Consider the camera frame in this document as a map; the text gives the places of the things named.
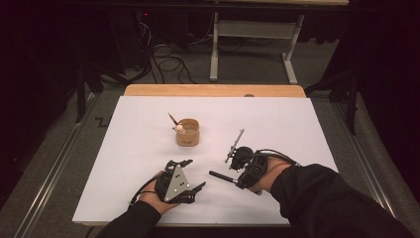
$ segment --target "black sleeve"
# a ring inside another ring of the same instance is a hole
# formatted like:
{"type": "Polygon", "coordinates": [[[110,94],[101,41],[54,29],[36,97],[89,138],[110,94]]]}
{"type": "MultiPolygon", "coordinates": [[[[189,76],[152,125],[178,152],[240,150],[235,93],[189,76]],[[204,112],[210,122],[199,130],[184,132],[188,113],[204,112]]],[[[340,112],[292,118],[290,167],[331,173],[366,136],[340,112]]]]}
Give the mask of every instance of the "black sleeve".
{"type": "Polygon", "coordinates": [[[106,225],[97,238],[144,238],[160,220],[152,206],[143,201],[137,201],[133,206],[106,225]]]}
{"type": "Polygon", "coordinates": [[[373,199],[319,165],[285,169],[271,194],[303,237],[414,237],[373,199]]]}

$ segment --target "gray carpet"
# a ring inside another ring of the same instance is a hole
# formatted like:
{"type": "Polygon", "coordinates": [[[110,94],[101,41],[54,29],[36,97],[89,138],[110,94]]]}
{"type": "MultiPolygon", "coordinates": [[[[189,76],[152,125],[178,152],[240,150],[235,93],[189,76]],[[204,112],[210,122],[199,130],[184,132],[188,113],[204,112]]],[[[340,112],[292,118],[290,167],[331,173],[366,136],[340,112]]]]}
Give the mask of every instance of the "gray carpet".
{"type": "MultiPolygon", "coordinates": [[[[220,53],[217,83],[287,84],[279,57],[280,49],[285,49],[286,43],[275,42],[259,46],[266,42],[250,40],[248,44],[236,51],[233,50],[238,45],[222,44],[223,51],[220,53]]],[[[300,85],[306,87],[320,79],[335,46],[336,44],[318,46],[313,42],[298,44],[292,63],[300,85]]],[[[165,55],[164,51],[168,49],[157,51],[157,55],[165,55]]],[[[194,81],[211,83],[208,79],[210,52],[209,48],[200,45],[188,51],[175,48],[174,56],[185,61],[194,81]]],[[[168,61],[161,66],[171,69],[176,65],[175,61],[168,61]]],[[[157,81],[161,83],[156,67],[154,67],[154,73],[157,81]]],[[[185,70],[180,77],[182,82],[188,83],[185,70]]],[[[180,83],[178,71],[165,72],[164,80],[166,83],[180,83]]],[[[150,73],[137,83],[155,83],[155,79],[150,73]]],[[[106,127],[99,127],[97,118],[103,118],[103,123],[106,123],[113,114],[119,96],[123,93],[123,86],[105,83],[103,93],[94,94],[90,98],[88,103],[90,110],[81,124],[74,123],[77,116],[76,97],[73,95],[70,98],[67,110],[47,131],[44,142],[1,210],[0,237],[14,237],[15,234],[17,237],[85,236],[88,227],[72,223],[71,218],[106,133],[106,127]],[[70,147],[65,147],[69,139],[74,139],[73,143],[70,147]],[[60,168],[55,176],[49,174],[53,168],[60,168]],[[44,199],[40,199],[37,195],[40,190],[45,190],[44,182],[50,186],[51,193],[45,194],[44,199]],[[35,210],[32,204],[36,199],[42,202],[33,217],[34,222],[27,222],[28,219],[25,216],[28,211],[35,210]]],[[[310,97],[341,175],[362,193],[373,198],[384,197],[385,199],[379,201],[388,201],[395,216],[416,237],[420,237],[418,203],[378,139],[364,108],[363,99],[358,99],[359,110],[356,115],[358,135],[354,137],[349,135],[343,124],[340,114],[342,105],[331,104],[326,93],[317,92],[310,97]],[[361,154],[366,159],[365,161],[361,161],[361,154]],[[372,172],[372,175],[367,175],[366,171],[372,172]],[[379,189],[368,185],[367,180],[370,179],[374,180],[379,189]]],[[[94,229],[91,237],[99,230],[100,228],[94,229]]]]}

